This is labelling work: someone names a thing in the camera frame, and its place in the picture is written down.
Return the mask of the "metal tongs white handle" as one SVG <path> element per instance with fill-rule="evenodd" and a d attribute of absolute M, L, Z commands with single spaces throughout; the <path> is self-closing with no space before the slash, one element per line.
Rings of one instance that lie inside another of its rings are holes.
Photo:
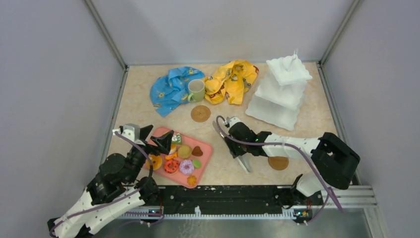
<path fill-rule="evenodd" d="M 233 145 L 233 141 L 228 139 L 225 135 L 223 135 L 224 131 L 222 129 L 219 129 L 216 121 L 213 121 L 212 125 L 213 125 L 215 131 L 223 139 L 224 143 L 228 146 L 229 153 L 231 154 L 232 158 L 236 162 L 238 162 L 238 164 L 241 166 L 241 168 L 245 171 L 246 174 L 251 173 L 251 167 L 250 167 L 248 159 L 243 157 L 243 155 L 235 155 L 234 150 L 229 147 L 230 145 Z"/>

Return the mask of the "round tan muffin cake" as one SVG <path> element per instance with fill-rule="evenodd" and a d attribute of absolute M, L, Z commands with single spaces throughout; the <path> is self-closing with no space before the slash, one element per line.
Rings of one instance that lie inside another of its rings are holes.
<path fill-rule="evenodd" d="M 192 155 L 192 148 L 189 145 L 181 145 L 177 150 L 177 155 L 181 159 L 188 159 Z"/>

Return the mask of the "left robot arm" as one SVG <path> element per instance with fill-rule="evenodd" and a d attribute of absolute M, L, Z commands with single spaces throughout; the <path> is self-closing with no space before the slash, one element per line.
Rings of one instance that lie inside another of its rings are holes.
<path fill-rule="evenodd" d="M 128 123 L 112 130 L 112 135 L 132 146 L 130 151 L 104 160 L 76 203 L 61 217 L 48 221 L 50 237 L 90 238 L 129 210 L 158 201 L 151 156 L 169 154 L 174 131 L 155 137 L 150 136 L 152 129 L 153 125 Z"/>

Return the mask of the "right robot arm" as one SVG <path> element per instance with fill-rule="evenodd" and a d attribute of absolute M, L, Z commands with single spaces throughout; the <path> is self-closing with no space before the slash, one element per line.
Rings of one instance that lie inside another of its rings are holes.
<path fill-rule="evenodd" d="M 321 137 L 295 138 L 261 131 L 253 132 L 238 118 L 224 122 L 221 132 L 233 158 L 247 153 L 268 158 L 304 159 L 311 172 L 297 178 L 290 197 L 304 204 L 314 193 L 325 190 L 339 210 L 342 209 L 333 189 L 346 190 L 360 163 L 360 156 L 337 135 L 325 132 Z"/>

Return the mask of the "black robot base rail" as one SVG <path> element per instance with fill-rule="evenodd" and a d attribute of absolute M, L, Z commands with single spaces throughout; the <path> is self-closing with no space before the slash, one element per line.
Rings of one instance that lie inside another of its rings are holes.
<path fill-rule="evenodd" d="M 199 208 L 204 215 L 281 214 L 287 208 L 306 209 L 323 203 L 320 192 L 309 198 L 292 193 L 289 186 L 275 185 L 199 185 L 195 188 L 169 185 L 161 187 L 146 205 L 163 213 L 194 214 Z"/>

